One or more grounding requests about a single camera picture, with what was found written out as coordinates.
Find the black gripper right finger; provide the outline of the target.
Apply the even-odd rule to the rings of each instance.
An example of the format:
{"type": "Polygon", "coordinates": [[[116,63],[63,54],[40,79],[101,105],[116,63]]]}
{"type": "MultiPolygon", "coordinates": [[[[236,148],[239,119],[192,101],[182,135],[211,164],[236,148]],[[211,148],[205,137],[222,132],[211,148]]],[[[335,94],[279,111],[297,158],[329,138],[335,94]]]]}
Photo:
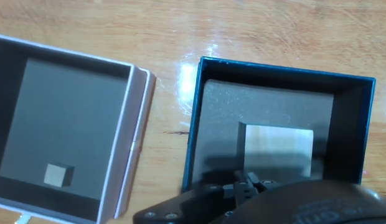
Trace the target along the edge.
{"type": "Polygon", "coordinates": [[[274,180],[260,180],[254,172],[249,172],[247,176],[258,192],[264,192],[266,190],[274,189],[280,186],[274,180]]]}

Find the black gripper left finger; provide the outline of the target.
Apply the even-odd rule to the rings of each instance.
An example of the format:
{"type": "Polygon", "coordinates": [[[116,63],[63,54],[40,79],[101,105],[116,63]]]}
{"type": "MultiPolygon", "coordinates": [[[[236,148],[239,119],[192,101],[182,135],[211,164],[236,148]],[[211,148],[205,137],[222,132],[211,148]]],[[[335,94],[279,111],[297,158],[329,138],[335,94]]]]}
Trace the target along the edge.
{"type": "Polygon", "coordinates": [[[253,184],[244,171],[235,171],[231,184],[223,186],[228,207],[239,207],[253,197],[253,184]]]}

